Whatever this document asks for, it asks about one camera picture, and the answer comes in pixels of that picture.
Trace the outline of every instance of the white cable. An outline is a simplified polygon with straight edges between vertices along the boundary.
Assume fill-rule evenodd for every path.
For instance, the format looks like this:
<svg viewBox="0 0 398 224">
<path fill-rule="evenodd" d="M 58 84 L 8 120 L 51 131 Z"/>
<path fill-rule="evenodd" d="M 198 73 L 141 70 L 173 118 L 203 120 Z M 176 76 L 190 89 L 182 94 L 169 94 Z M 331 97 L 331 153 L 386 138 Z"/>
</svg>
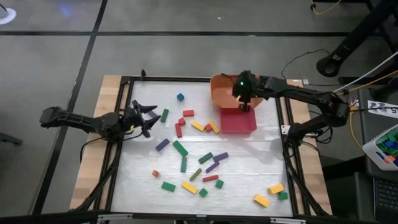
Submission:
<svg viewBox="0 0 398 224">
<path fill-rule="evenodd" d="M 369 71 L 368 73 L 366 73 L 365 75 L 363 75 L 363 76 L 361 76 L 361 77 L 355 79 L 354 81 L 350 82 L 349 84 L 347 84 L 347 85 L 345 85 L 345 86 L 342 86 L 342 87 L 338 88 L 337 90 L 335 90 L 335 91 L 333 91 L 333 92 L 336 93 L 337 91 L 340 91 L 340 90 L 346 88 L 347 86 L 350 86 L 350 85 L 352 85 L 352 84 L 354 84 L 354 83 L 360 81 L 361 79 L 365 78 L 366 76 L 368 76 L 369 74 L 371 74 L 372 72 L 374 72 L 376 69 L 378 69 L 381 65 L 384 65 L 386 62 L 388 62 L 390 59 L 392 59 L 392 58 L 393 58 L 395 55 L 397 55 L 397 54 L 398 54 L 398 52 L 395 52 L 393 55 L 391 55 L 391 56 L 390 56 L 389 58 L 387 58 L 385 61 L 381 62 L 380 65 L 374 67 L 374 69 L 370 70 L 370 71 Z"/>
</svg>

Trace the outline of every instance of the blue cube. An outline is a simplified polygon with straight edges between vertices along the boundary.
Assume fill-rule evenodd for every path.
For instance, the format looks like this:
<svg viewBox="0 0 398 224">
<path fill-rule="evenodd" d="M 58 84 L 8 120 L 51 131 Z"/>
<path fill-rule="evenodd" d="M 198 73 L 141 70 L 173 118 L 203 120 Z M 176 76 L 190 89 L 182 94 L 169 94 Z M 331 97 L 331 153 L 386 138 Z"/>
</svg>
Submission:
<svg viewBox="0 0 398 224">
<path fill-rule="evenodd" d="M 184 100 L 184 95 L 182 95 L 181 93 L 177 95 L 177 99 L 179 101 L 183 101 Z"/>
</svg>

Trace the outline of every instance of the red container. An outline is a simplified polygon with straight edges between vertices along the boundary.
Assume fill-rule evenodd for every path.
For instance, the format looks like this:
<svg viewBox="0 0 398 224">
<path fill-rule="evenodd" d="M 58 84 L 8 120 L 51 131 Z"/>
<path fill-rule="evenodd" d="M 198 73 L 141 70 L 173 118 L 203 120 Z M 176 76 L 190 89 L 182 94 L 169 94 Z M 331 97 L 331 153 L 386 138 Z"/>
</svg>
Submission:
<svg viewBox="0 0 398 224">
<path fill-rule="evenodd" d="M 242 112 L 238 108 L 222 108 L 220 121 L 223 134 L 250 134 L 257 129 L 253 108 L 249 112 Z"/>
</svg>

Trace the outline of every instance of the paper label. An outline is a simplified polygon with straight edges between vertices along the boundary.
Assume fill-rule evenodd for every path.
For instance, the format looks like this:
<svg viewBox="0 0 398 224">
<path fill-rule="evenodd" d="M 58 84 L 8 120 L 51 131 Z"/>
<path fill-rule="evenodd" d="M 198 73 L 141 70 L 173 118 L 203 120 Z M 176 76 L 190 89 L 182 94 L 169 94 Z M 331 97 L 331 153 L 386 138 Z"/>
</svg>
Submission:
<svg viewBox="0 0 398 224">
<path fill-rule="evenodd" d="M 398 107 L 389 103 L 368 100 L 368 108 L 380 108 L 376 110 L 369 110 L 369 113 L 389 116 L 391 118 L 398 118 L 398 109 L 396 108 L 382 108 L 382 107 Z"/>
</svg>

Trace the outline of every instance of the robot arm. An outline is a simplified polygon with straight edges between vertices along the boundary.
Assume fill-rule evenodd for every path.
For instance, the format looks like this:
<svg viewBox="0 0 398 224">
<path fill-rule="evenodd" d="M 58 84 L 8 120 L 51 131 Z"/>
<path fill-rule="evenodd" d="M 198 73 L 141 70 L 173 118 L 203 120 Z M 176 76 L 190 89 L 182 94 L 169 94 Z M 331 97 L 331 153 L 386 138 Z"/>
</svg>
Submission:
<svg viewBox="0 0 398 224">
<path fill-rule="evenodd" d="M 285 80 L 275 77 L 256 77 L 250 71 L 243 71 L 236 79 L 232 94 L 241 104 L 243 111 L 249 111 L 248 103 L 253 97 L 286 97 L 317 106 L 322 114 L 305 123 L 290 125 L 287 141 L 293 146 L 299 146 L 307 133 L 321 128 L 344 126 L 347 122 L 349 107 L 335 93 L 309 90 L 288 85 Z"/>
<path fill-rule="evenodd" d="M 160 116 L 144 120 L 141 113 L 152 111 L 157 106 L 142 106 L 136 100 L 132 102 L 132 105 L 132 108 L 125 109 L 124 116 L 113 112 L 97 118 L 70 113 L 60 107 L 50 107 L 43 111 L 40 123 L 41 127 L 44 128 L 69 126 L 82 129 L 87 133 L 98 133 L 103 139 L 110 142 L 122 140 L 126 131 L 129 131 L 132 127 L 140 126 L 142 134 L 149 138 L 149 130 Z"/>
</svg>

